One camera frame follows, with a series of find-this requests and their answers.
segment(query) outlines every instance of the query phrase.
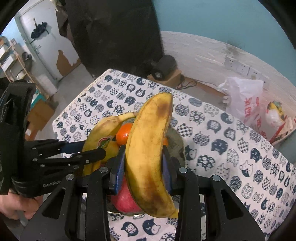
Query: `white plastic bag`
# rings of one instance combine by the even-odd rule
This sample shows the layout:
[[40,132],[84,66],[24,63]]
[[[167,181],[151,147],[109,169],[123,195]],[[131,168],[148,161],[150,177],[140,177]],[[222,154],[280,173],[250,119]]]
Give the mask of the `white plastic bag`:
[[228,77],[218,86],[218,90],[225,91],[231,97],[226,112],[240,119],[247,126],[251,126],[260,114],[263,83],[262,80]]

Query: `orange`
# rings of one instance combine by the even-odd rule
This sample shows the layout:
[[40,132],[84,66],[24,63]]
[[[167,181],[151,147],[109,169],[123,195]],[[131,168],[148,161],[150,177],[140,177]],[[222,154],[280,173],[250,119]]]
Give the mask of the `orange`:
[[165,139],[163,140],[163,145],[168,147],[168,139],[165,137]]
[[119,131],[116,134],[116,142],[119,146],[126,145],[128,141],[128,135],[131,131],[132,126],[132,123],[126,123],[120,127]]

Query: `white door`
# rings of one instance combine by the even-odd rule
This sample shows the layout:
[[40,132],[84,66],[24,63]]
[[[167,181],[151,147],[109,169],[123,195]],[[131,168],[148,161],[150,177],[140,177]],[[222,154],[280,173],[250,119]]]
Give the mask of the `white door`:
[[25,41],[30,43],[31,32],[35,29],[35,22],[47,23],[47,32],[44,32],[31,45],[43,65],[47,68],[55,80],[60,80],[77,65],[80,59],[71,42],[59,34],[55,6],[49,0],[29,0],[17,16],[25,33]]

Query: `cat print tablecloth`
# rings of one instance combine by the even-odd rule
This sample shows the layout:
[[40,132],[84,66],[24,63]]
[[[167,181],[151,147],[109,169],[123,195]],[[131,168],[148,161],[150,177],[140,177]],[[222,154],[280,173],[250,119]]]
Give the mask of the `cat print tablecloth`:
[[[294,203],[296,169],[261,135],[215,106],[153,81],[109,69],[53,122],[55,137],[69,142],[85,140],[100,119],[139,111],[145,101],[160,92],[173,94],[170,124],[182,136],[186,167],[201,176],[220,175],[268,239]],[[130,241],[172,241],[177,224],[175,219],[147,214],[109,214],[109,222],[116,240]]]

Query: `concrete floor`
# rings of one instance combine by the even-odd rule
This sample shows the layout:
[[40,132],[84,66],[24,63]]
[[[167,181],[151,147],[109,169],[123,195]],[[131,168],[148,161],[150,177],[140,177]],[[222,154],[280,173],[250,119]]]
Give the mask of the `concrete floor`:
[[[49,120],[44,129],[38,132],[36,140],[53,139],[54,132],[52,129],[52,122],[58,115],[87,87],[94,79],[86,70],[83,64],[80,64],[70,74],[60,81],[58,92],[52,97],[52,102],[55,107],[55,113]],[[192,79],[185,78],[185,84],[192,81]],[[210,103],[220,109],[225,110],[225,105],[222,103],[222,97],[214,94],[215,91],[207,91],[207,88],[200,88],[198,85],[181,90],[188,95],[191,95],[203,102]]]

